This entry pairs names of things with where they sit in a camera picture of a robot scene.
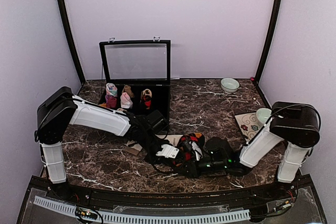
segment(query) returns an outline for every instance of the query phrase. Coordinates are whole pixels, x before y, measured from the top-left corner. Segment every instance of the black pole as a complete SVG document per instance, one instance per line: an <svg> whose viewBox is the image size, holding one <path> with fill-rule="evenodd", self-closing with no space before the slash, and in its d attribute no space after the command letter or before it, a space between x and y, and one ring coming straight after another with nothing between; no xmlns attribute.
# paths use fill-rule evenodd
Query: black pole
<svg viewBox="0 0 336 224"><path fill-rule="evenodd" d="M257 84L259 83L261 75L263 74L263 70L265 68L265 64L266 64L267 56L268 56L268 53L269 53L269 49L271 47L271 43L272 43L274 31L275 31L275 26L277 24L277 19L278 19L278 14L279 14L279 9L280 9L280 3L281 3L281 0L274 0L274 3L273 3L271 19L270 19L269 26L268 26L268 31L267 31L267 35L266 35L266 40L265 40L263 52L261 54L259 66L258 66L256 75L254 77L254 80Z"/></svg>
<svg viewBox="0 0 336 224"><path fill-rule="evenodd" d="M71 32L71 28L70 28L70 22L69 22L68 14L67 14L67 9L66 9L66 6L65 6L65 1L64 0L57 0L57 2L58 2L59 13L61 14L61 19L62 19L62 23L63 23L65 36L67 37L71 57L72 57L72 60L74 62L73 64L75 64L75 68L76 68L78 78L79 78L81 84L83 85L85 83L85 76L84 76L82 67L81 67L80 62L79 62L77 50L76 50L76 47L75 47L74 38L72 36L72 32Z"/></svg>

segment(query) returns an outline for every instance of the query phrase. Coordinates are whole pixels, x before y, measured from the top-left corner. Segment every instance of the white bowl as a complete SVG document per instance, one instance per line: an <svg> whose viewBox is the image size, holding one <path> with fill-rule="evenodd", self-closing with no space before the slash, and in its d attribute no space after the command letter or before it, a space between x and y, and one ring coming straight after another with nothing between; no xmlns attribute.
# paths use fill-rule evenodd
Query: white bowl
<svg viewBox="0 0 336 224"><path fill-rule="evenodd" d="M257 118L259 126L263 126L266 123L266 121L271 116L271 113L272 113L272 110L267 109L267 108L261 108L257 110L256 118Z"/></svg>
<svg viewBox="0 0 336 224"><path fill-rule="evenodd" d="M224 78L221 80L220 86L225 91L225 93L230 94L237 91L239 88L239 82L232 78Z"/></svg>

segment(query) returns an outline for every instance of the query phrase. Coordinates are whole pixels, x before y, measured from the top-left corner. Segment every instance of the marble tabletop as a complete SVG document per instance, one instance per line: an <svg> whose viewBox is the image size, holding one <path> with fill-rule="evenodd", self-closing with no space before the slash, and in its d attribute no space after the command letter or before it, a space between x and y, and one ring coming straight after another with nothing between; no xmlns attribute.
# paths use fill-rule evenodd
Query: marble tabletop
<svg viewBox="0 0 336 224"><path fill-rule="evenodd" d="M201 132L206 139L227 138L234 150L245 139L234 115L256 111L263 102L250 80L238 80L240 88L225 94L218 79L183 79L171 82L170 134ZM102 82L87 81L79 96L98 103ZM186 178L163 175L146 163L145 150L138 156L124 151L128 140L92 128L70 125L63 141L68 180L71 184L138 193L200 193L268 184L285 152L282 144L269 152L246 176Z"/></svg>

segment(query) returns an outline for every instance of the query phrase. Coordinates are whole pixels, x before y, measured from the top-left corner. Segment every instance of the robotic arm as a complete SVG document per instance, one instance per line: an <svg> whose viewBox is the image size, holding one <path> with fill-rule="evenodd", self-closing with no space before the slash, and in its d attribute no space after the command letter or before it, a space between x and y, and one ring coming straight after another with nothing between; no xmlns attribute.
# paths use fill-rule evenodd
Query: robotic arm
<svg viewBox="0 0 336 224"><path fill-rule="evenodd" d="M35 141L40 142L53 184L67 180L61 141L69 124L93 127L135 140L147 151L149 163L167 164L174 172L187 177L199 177L218 170L244 176L273 147L287 140L288 147L278 169L278 181L282 183L294 180L303 160L320 139L320 118L316 109L307 104L283 102L274 104L268 122L238 152L232 150L227 140L217 137L206 142L207 152L203 149L204 143L188 137L181 138L183 141L176 148L168 140L156 136L167 127L167 121L159 111L144 116L110 110L73 95L67 87L59 89L38 108L37 118L39 126Z"/></svg>

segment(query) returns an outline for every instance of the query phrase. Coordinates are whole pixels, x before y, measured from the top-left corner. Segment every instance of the box lid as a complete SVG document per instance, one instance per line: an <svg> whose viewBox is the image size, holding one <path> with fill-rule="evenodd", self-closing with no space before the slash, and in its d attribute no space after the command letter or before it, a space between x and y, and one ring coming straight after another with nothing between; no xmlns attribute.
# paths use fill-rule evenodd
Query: box lid
<svg viewBox="0 0 336 224"><path fill-rule="evenodd" d="M99 47L107 82L170 84L170 40L112 40Z"/></svg>

